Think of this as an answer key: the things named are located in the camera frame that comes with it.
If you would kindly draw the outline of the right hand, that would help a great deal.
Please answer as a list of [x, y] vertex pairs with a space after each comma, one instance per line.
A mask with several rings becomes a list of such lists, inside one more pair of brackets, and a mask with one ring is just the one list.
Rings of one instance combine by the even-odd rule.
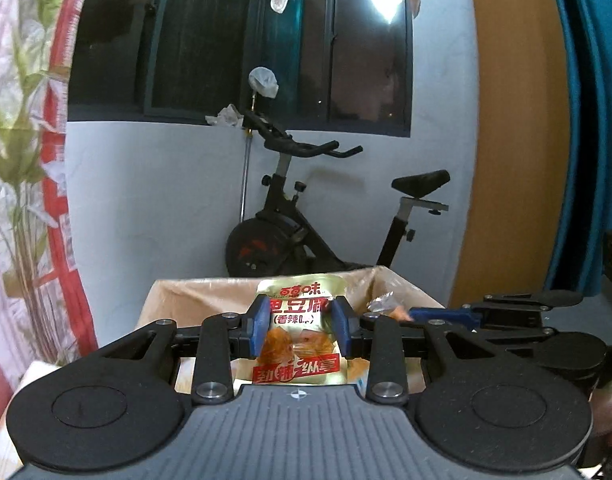
[[590, 462], [597, 465], [612, 451], [612, 380], [591, 397], [594, 429], [588, 444]]

